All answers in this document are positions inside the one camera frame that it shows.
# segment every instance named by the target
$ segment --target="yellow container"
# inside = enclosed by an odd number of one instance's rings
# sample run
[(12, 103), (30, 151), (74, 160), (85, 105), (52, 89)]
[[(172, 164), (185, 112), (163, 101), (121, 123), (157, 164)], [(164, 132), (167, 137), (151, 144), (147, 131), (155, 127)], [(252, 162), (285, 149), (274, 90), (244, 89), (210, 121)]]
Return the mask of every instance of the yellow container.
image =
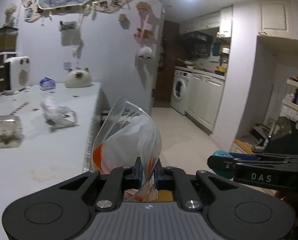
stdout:
[(217, 68), (218, 68), (218, 71), (227, 72), (227, 68), (226, 67), (217, 66)]

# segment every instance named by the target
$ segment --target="blue and white package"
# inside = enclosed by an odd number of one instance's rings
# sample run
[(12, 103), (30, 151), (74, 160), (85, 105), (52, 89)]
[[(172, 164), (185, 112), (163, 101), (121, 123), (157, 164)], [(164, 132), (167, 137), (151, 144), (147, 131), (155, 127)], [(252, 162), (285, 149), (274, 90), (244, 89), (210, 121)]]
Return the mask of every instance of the blue and white package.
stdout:
[(40, 85), (40, 89), (43, 91), (53, 89), (56, 87), (55, 81), (53, 79), (47, 78), (47, 77), (44, 77), (43, 79), (41, 79), (39, 82), (39, 85)]

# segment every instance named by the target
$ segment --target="white countertop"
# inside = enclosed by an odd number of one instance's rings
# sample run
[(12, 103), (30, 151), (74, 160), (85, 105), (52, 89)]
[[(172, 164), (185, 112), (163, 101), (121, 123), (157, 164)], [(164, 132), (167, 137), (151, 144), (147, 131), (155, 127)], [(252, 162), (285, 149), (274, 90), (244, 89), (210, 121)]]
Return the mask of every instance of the white countertop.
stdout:
[(204, 75), (208, 75), (208, 76), (211, 76), (211, 77), (226, 80), (225, 76), (218, 75), (218, 74), (215, 74), (215, 73), (206, 72), (206, 71), (201, 71), (201, 70), (196, 70), (196, 69), (189, 69), (189, 68), (186, 68), (186, 67), (178, 67), (178, 66), (175, 66), (175, 69), (183, 70), (185, 72), (190, 72), (190, 73), (204, 74)]
[[(83, 173), (90, 123), (99, 108), (99, 93), (100, 83), (76, 89), (57, 84), (53, 90), (42, 91), (36, 85), (28, 92), (0, 97), (0, 115), (8, 115), (29, 102), (15, 114), (21, 118), (25, 136), (20, 147), (0, 149), (0, 240), (8, 239), (1, 216), (11, 202)], [(46, 96), (74, 110), (79, 125), (51, 133), (40, 106)]]

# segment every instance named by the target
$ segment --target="white heater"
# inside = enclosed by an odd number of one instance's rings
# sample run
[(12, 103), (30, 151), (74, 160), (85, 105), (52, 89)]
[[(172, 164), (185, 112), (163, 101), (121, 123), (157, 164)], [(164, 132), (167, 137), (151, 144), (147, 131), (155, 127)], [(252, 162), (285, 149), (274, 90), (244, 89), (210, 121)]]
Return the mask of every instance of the white heater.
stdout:
[(11, 57), (4, 62), (5, 90), (7, 94), (17, 93), (28, 86), (29, 57)]

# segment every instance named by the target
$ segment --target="wall cabinet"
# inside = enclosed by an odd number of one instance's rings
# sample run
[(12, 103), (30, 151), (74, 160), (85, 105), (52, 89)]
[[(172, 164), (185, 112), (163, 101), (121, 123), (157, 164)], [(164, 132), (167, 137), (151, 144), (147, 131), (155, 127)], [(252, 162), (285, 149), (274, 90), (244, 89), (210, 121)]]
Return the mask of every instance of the wall cabinet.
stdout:
[(180, 23), (179, 34), (218, 28), (219, 26), (220, 12), (215, 12)]
[(190, 81), (187, 113), (210, 131), (213, 130), (224, 81), (207, 75), (193, 75)]
[(290, 0), (258, 1), (258, 35), (292, 39)]
[(219, 36), (229, 38), (232, 33), (233, 7), (222, 8), (220, 11)]

